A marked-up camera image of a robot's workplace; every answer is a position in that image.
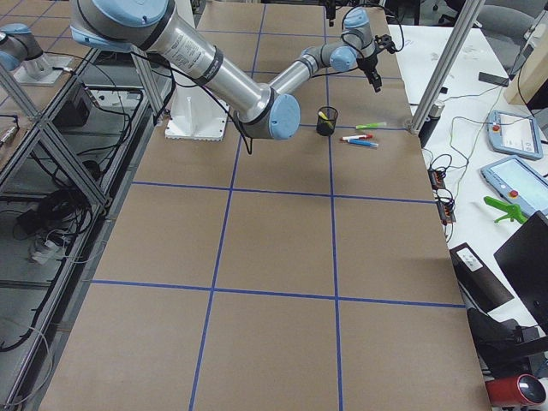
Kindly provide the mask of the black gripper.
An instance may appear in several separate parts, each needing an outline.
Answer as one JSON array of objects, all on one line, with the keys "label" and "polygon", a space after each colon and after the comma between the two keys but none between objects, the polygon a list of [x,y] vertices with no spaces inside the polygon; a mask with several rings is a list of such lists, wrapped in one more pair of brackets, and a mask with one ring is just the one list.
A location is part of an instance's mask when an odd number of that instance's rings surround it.
[{"label": "black gripper", "polygon": [[377,64],[378,58],[375,54],[357,59],[358,68],[368,78],[369,83],[375,92],[380,91],[382,87],[382,79],[377,72]]}]

